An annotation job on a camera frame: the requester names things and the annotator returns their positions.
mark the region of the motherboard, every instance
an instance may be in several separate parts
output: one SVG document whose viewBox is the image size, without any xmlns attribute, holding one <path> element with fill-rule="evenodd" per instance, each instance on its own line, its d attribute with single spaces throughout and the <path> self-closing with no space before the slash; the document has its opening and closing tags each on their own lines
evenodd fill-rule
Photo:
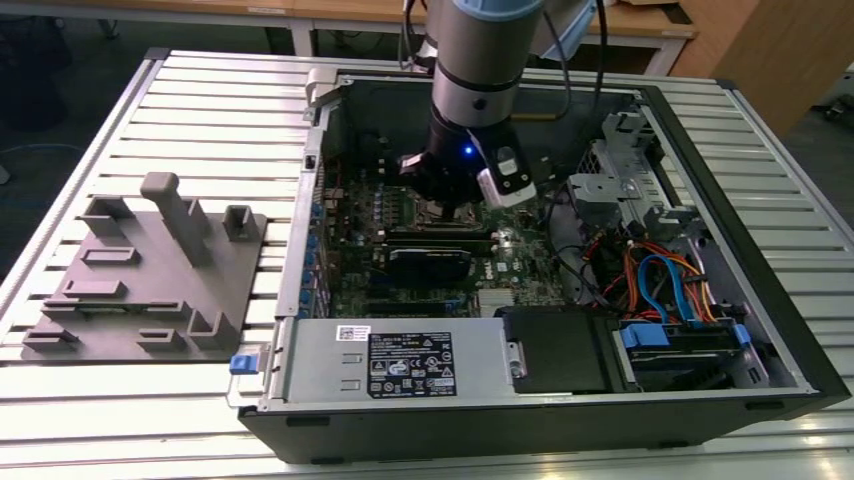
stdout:
<svg viewBox="0 0 854 480">
<path fill-rule="evenodd" d="M 478 317 L 566 303 L 536 202 L 449 211 L 387 179 L 330 172 L 331 316 Z"/>
</svg>

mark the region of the wooden table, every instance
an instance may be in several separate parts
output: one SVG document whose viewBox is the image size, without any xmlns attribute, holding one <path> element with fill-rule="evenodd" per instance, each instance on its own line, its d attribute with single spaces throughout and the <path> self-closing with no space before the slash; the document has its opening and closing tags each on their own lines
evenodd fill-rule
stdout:
<svg viewBox="0 0 854 480">
<path fill-rule="evenodd" d="M 401 0 L 0 0 L 0 13 L 290 28 L 297 55 L 309 57 L 317 53 L 317 30 L 398 33 L 401 5 Z M 668 75 L 686 41 L 697 35 L 694 26 L 672 23 L 656 7 L 617 4 L 608 14 L 610 44 L 654 49 L 646 74 Z M 417 2 L 417 32 L 426 20 Z M 598 33 L 596 21 L 584 43 L 598 44 Z"/>
<path fill-rule="evenodd" d="M 0 13 L 287 28 L 293 6 L 294 0 L 0 0 Z"/>
<path fill-rule="evenodd" d="M 294 17 L 291 29 L 295 45 L 311 46 L 314 30 L 398 33 L 401 5 L 401 0 L 294 0 L 290 15 Z M 656 54 L 645 74 L 666 76 L 688 40 L 697 36 L 696 26 L 673 23 L 661 8 L 636 7 L 624 3 L 608 8 L 608 16 L 610 45 L 654 49 Z M 417 2 L 413 11 L 417 31 L 423 30 L 426 20 L 427 14 L 421 2 Z M 584 43 L 600 44 L 598 18 L 590 26 L 590 35 L 585 37 Z M 311 56 L 314 50 L 298 49 L 297 54 Z"/>
</svg>

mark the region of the barcode sticker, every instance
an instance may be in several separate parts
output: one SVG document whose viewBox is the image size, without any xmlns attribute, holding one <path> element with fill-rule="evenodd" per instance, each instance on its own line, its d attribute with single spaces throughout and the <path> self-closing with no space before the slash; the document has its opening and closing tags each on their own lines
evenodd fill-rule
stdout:
<svg viewBox="0 0 854 480">
<path fill-rule="evenodd" d="M 371 335 L 370 325 L 339 325 L 335 340 L 339 342 L 367 342 Z"/>
</svg>

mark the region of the blue latch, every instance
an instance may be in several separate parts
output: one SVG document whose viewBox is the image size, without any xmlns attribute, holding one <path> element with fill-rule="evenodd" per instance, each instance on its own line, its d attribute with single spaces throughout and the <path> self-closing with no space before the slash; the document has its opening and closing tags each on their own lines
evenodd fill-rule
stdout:
<svg viewBox="0 0 854 480">
<path fill-rule="evenodd" d="M 736 324 L 733 327 L 733 333 L 736 333 L 736 339 L 742 347 L 750 345 L 750 332 L 748 331 L 748 327 L 741 324 Z"/>
<path fill-rule="evenodd" d="M 257 375 L 258 355 L 234 355 L 229 362 L 229 371 L 233 375 Z"/>
<path fill-rule="evenodd" d="M 670 340 L 661 323 L 636 323 L 620 331 L 626 348 L 669 347 Z"/>
</svg>

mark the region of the black cable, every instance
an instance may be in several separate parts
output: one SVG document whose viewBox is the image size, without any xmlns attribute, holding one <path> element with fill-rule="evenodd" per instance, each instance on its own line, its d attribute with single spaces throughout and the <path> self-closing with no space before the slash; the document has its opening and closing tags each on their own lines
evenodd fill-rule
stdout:
<svg viewBox="0 0 854 480">
<path fill-rule="evenodd" d="M 605 13 L 604 0 L 597 0 L 597 11 L 600 13 L 600 69 L 597 71 L 597 87 L 594 90 L 592 113 L 596 113 L 597 108 L 600 107 L 602 83 L 605 82 L 605 62 L 608 59 L 606 50 L 609 49 L 609 19 Z"/>
<path fill-rule="evenodd" d="M 577 249 L 580 252 L 584 252 L 586 250 L 586 247 L 584 245 L 565 245 L 558 250 L 556 250 L 556 255 L 561 255 L 561 253 L 564 253 L 564 250 L 569 250 L 570 248 Z"/>
<path fill-rule="evenodd" d="M 401 70 L 405 70 L 403 68 L 403 33 L 406 32 L 406 30 L 403 29 L 403 24 L 401 24 L 401 35 L 398 36 L 398 66 L 401 67 Z"/>
<path fill-rule="evenodd" d="M 552 251 L 553 257 L 558 260 L 558 262 L 561 262 L 561 266 L 564 267 L 564 269 L 578 279 L 578 281 L 582 283 L 584 287 L 590 291 L 590 294 L 593 295 L 594 299 L 597 300 L 597 303 L 600 303 L 600 305 L 602 305 L 604 307 L 609 307 L 612 305 L 612 303 L 602 296 L 602 294 L 600 293 L 600 290 L 596 287 L 596 285 L 593 283 L 590 283 L 590 281 L 585 278 L 585 276 L 580 273 L 580 271 L 576 270 L 576 268 L 573 268 L 573 265 L 570 265 L 569 262 L 561 257 L 561 252 L 564 252 L 564 250 L 566 250 L 568 248 L 584 248 L 584 247 L 578 247 L 578 245 L 565 245 L 560 249 L 556 249 L 556 245 L 552 242 L 552 217 L 553 217 L 554 212 L 556 212 L 556 205 L 558 204 L 558 197 L 561 196 L 561 193 L 564 193 L 565 190 L 566 190 L 566 185 L 564 185 L 558 189 L 558 192 L 556 193 L 556 198 L 550 202 L 552 205 L 549 205 L 549 212 L 546 213 L 546 217 L 545 217 L 545 222 L 546 222 L 546 248 Z M 573 195 L 570 194 L 569 191 L 568 191 L 568 195 L 570 197 L 569 204 L 573 206 L 573 209 L 576 209 L 576 204 L 573 203 Z M 576 299 L 576 303 L 578 303 L 578 299 L 581 299 L 582 294 L 584 294 L 584 291 L 580 293 L 578 298 Z"/>
<path fill-rule="evenodd" d="M 585 272 L 588 271 L 588 269 L 592 268 L 590 263 L 585 263 L 585 265 L 582 265 L 582 269 L 578 271 L 580 275 L 582 276 L 582 278 L 588 278 L 585 277 Z M 576 299 L 576 303 L 582 303 L 582 297 L 585 296 L 585 291 L 582 289 L 580 289 L 578 291 L 578 298 Z"/>
<path fill-rule="evenodd" d="M 544 10 L 544 19 L 546 20 L 546 26 L 549 27 L 549 33 L 552 34 L 552 40 L 556 44 L 556 49 L 558 50 L 558 58 L 561 59 L 561 73 L 564 74 L 564 85 L 566 87 L 566 103 L 564 104 L 564 108 L 556 114 L 556 120 L 561 120 L 566 117 L 566 114 L 570 111 L 570 106 L 573 105 L 573 84 L 570 82 L 570 63 L 566 59 L 566 53 L 564 52 L 564 45 L 561 44 L 561 37 L 558 36 L 558 30 L 556 29 L 556 24 L 552 21 L 552 15 L 549 12 Z"/>
<path fill-rule="evenodd" d="M 608 48 L 609 48 L 609 21 L 608 15 L 605 11 L 605 3 L 604 0 L 597 0 L 597 12 L 600 14 L 600 66 L 597 67 L 597 80 L 594 85 L 594 94 L 593 94 L 593 105 L 590 107 L 590 112 L 588 113 L 588 118 L 582 127 L 578 129 L 578 135 L 576 139 L 570 143 L 569 152 L 574 152 L 577 150 L 580 140 L 585 140 L 589 137 L 589 131 L 592 127 L 596 128 L 596 119 L 597 119 L 597 111 L 600 110 L 600 99 L 602 97 L 602 85 L 605 83 L 605 66 L 608 63 Z"/>
<path fill-rule="evenodd" d="M 333 34 L 333 36 L 335 35 L 342 35 L 342 37 L 345 38 L 355 38 L 355 37 L 349 37 L 347 35 L 343 35 L 341 33 L 335 33 L 335 32 L 330 32 Z M 353 44 L 350 44 L 343 38 L 342 38 L 342 42 L 343 42 L 343 48 L 346 48 L 347 50 L 350 50 L 353 53 L 355 53 L 357 55 L 359 55 L 361 57 L 365 57 L 367 54 L 373 53 L 377 48 L 379 47 L 381 43 L 383 43 L 383 40 L 386 38 L 386 33 L 379 33 L 378 37 L 377 37 L 377 41 L 374 42 L 374 45 L 371 45 L 366 50 L 359 50 L 355 46 L 353 46 Z"/>
<path fill-rule="evenodd" d="M 415 0 L 407 0 L 406 9 L 403 11 L 403 43 L 406 45 L 406 53 L 410 61 L 415 58 L 413 53 L 413 7 L 415 6 Z"/>
</svg>

